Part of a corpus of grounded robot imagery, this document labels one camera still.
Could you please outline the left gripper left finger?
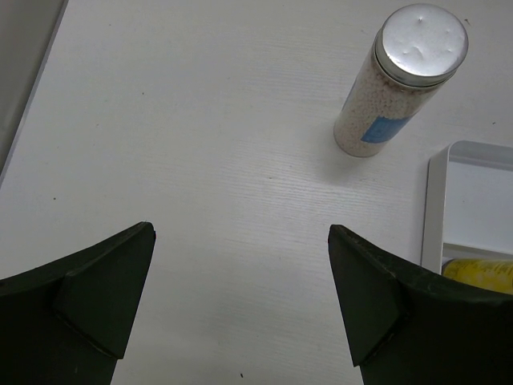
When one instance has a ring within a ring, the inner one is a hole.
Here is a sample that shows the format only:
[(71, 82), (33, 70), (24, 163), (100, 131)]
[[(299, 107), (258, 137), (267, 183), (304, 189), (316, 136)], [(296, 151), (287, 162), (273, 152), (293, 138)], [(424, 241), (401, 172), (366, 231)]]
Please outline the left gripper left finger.
[(123, 359), (156, 243), (140, 222), (1, 281), (3, 384), (109, 384)]

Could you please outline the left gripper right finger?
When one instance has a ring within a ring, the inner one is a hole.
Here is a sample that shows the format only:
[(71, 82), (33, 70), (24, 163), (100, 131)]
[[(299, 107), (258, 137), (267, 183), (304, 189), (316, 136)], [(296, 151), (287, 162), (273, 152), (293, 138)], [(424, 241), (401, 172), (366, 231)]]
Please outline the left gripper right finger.
[(329, 261), (366, 384), (509, 384), (512, 298), (459, 283), (332, 225)]

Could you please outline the yellow label bottle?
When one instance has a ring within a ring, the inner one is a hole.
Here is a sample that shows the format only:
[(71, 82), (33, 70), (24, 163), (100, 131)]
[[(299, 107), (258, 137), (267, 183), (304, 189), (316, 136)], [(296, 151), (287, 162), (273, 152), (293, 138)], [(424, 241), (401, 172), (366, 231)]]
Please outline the yellow label bottle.
[(450, 259), (442, 264), (445, 278), (503, 294), (512, 294), (512, 260)]

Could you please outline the tall white spice jar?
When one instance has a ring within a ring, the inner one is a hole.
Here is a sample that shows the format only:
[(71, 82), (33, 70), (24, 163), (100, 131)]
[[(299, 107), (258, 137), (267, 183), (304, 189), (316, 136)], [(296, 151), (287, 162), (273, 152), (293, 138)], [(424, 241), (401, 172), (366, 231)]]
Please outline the tall white spice jar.
[(351, 156), (378, 154), (455, 74), (467, 51), (467, 31), (448, 10), (419, 3), (393, 12), (333, 126), (337, 145)]

